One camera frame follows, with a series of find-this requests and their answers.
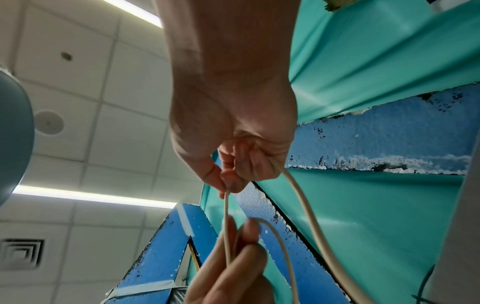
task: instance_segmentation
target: white tape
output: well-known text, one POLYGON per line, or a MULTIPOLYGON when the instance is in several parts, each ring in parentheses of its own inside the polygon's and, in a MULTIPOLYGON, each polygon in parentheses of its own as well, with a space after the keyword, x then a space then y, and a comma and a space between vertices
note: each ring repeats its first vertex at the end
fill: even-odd
POLYGON ((178 211, 178 217, 180 218, 181 226, 185 232, 186 236, 194 237, 194 231, 192 230, 192 226, 190 226, 189 218, 185 213, 184 206, 182 204, 177 204, 176 209, 178 211))
POLYGON ((176 285, 173 280, 164 280, 164 281, 151 282, 151 283, 145 283, 140 285, 114 288, 105 294, 107 295, 107 298, 104 299, 100 304, 105 304, 108 300, 114 297, 160 291, 165 289, 172 289, 175 287, 176 285))

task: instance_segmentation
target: ceiling light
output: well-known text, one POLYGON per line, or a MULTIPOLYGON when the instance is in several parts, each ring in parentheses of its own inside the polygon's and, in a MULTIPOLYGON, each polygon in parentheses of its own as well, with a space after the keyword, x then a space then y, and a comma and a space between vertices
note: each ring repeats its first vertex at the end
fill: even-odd
POLYGON ((137 16, 140 19, 147 21, 148 23, 153 24, 159 28, 163 28, 160 18, 150 12, 145 11, 144 9, 139 8, 136 5, 131 4, 126 0, 103 0, 107 3, 110 3, 114 7, 121 9, 127 13, 130 13, 134 16, 137 16))
POLYGON ((173 209, 177 204, 173 202, 165 202, 160 200, 113 196, 113 195, 104 195, 104 194, 97 194, 97 193, 67 191, 67 190, 60 190, 60 189, 30 187, 30 186, 17 186, 13 192, 15 194, 23 194, 23 195, 56 197, 56 198, 66 198, 66 199, 83 200, 83 201, 90 201, 90 202, 101 202, 101 203, 165 208, 165 209, 173 209))

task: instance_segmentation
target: beige cable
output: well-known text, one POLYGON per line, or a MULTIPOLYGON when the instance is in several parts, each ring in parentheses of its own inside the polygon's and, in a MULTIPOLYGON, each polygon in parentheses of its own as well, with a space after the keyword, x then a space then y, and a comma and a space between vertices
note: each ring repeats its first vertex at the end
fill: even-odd
MULTIPOLYGON (((364 292, 362 288, 355 282, 345 271, 342 265, 339 263, 337 258, 335 257, 334 252, 330 248, 325 235, 323 234, 322 230, 320 229, 319 223, 315 218, 314 212, 312 207, 310 206, 307 197, 305 196, 304 192, 300 188, 300 186, 295 181, 294 177, 284 168, 282 164, 280 164, 276 159, 268 158, 272 165, 278 169, 283 175, 285 175, 287 181, 289 182, 290 186, 295 191, 295 194, 300 201, 300 205, 302 205, 303 210, 305 212, 306 218, 310 225, 310 229, 313 234, 313 238, 315 239, 315 243, 320 249, 320 253, 323 256, 325 262, 328 264, 330 270, 333 273, 333 276, 337 279, 340 285, 346 290, 347 294, 358 304, 375 304, 375 301, 372 300, 368 294, 364 292)), ((229 215, 229 192, 225 193, 225 205, 223 209, 223 237, 225 242, 225 254, 226 254, 226 264, 227 266, 230 265, 233 259, 235 259, 235 254, 231 253, 230 250, 230 241, 229 241, 229 232, 228 232, 228 215, 229 215)), ((253 218, 260 224, 266 225, 270 230, 273 232, 275 237, 277 238, 283 255, 285 256, 285 262, 288 267, 288 275, 290 276, 290 284, 291 284, 291 292, 293 298, 293 304, 299 304, 299 295, 297 289, 297 282, 295 281, 295 273, 293 270, 292 263, 290 262, 290 257, 287 252, 287 248, 285 247, 284 242, 280 238, 278 232, 273 228, 273 226, 261 218, 253 218)), ((236 244, 239 238, 239 233, 235 238, 234 247, 236 248, 236 244)))

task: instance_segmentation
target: ceiling tile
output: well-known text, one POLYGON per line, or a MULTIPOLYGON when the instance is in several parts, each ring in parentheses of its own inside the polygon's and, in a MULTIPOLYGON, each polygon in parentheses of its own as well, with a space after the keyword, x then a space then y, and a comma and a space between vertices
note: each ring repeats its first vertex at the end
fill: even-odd
POLYGON ((78 190, 82 170, 83 164, 77 161, 33 155, 21 180, 21 184, 34 187, 78 190))
POLYGON ((97 102, 61 93, 39 85, 23 83, 34 114, 53 111, 63 118, 64 129, 58 135, 35 133, 33 151, 72 160, 85 160, 97 102))
POLYGON ((171 209, 163 208, 145 208, 146 218, 145 227, 158 229, 164 222, 165 218, 170 214, 171 209))
POLYGON ((136 257, 134 261, 140 256, 140 254, 145 250, 145 247, 150 243, 150 240, 154 236, 157 229, 144 229, 141 233, 140 242, 138 244, 138 252, 136 253, 136 257))
POLYGON ((1 304, 50 304, 53 285, 0 287, 1 304))
POLYGON ((129 197, 148 197, 152 175, 89 165, 81 189, 85 192, 129 197))
POLYGON ((0 223, 0 239, 45 240, 39 266, 29 270, 0 271, 0 285, 55 282, 66 236, 67 226, 64 225, 0 223))
POLYGON ((202 186, 201 181, 188 181, 159 176, 153 186, 152 198, 198 205, 202 186))
POLYGON ((99 33, 114 36, 122 13, 99 0, 32 0, 33 3, 99 33))
POLYGON ((119 281, 60 284, 53 304, 99 304, 119 281))
POLYGON ((112 44, 111 38, 29 7, 16 75, 99 99, 112 44))
POLYGON ((117 43, 104 100, 167 119, 171 98, 170 63, 150 53, 117 43))
POLYGON ((195 173, 175 154, 170 136, 165 139, 160 164, 158 165, 158 174, 164 177, 200 181, 195 173))
POLYGON ((21 3, 18 0, 0 1, 0 66, 8 66, 16 34, 20 5, 21 3))
POLYGON ((81 202, 75 208, 75 224, 137 226, 144 219, 141 207, 98 202, 81 202))
POLYGON ((73 208, 69 199, 12 194, 0 208, 0 221, 69 223, 73 208))
POLYGON ((104 105, 88 162, 152 174, 166 127, 166 122, 104 105))
POLYGON ((168 57, 164 30, 131 14, 123 13, 118 38, 161 57, 168 57))
POLYGON ((132 265, 139 237, 139 228, 74 226, 61 281, 120 280, 132 265))

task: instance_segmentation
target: led light strip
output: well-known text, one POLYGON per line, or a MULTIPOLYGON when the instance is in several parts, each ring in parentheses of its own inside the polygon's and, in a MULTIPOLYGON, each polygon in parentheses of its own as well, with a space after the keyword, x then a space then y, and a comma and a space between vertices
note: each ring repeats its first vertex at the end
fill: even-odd
POLYGON ((165 208, 165 209, 173 209, 177 204, 173 202, 165 202, 160 200, 150 200, 150 199, 142 199, 142 198, 113 196, 113 195, 104 195, 104 194, 97 194, 97 193, 67 191, 67 190, 60 190, 60 189, 30 187, 30 186, 17 186, 13 192, 15 194, 23 194, 23 195, 56 197, 56 198, 66 198, 66 199, 83 200, 83 201, 90 201, 90 202, 101 202, 101 203, 110 203, 110 204, 165 208))
POLYGON ((163 28, 160 18, 150 12, 145 11, 144 9, 139 8, 136 5, 131 4, 126 0, 103 0, 114 7, 121 9, 129 14, 132 14, 140 19, 147 21, 148 23, 153 24, 159 28, 163 28))

